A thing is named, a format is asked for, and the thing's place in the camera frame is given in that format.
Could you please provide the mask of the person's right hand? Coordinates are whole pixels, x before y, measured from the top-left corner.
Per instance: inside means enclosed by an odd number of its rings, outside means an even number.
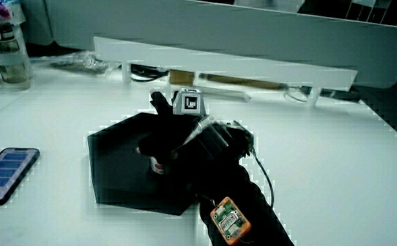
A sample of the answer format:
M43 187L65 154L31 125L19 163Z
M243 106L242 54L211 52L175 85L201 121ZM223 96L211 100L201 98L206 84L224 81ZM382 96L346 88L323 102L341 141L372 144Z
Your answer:
M154 157L168 175L194 187L221 187L223 178L249 182L239 160L249 154L246 130L198 115L176 115L166 97L150 92L157 122L152 133L138 143L139 153Z

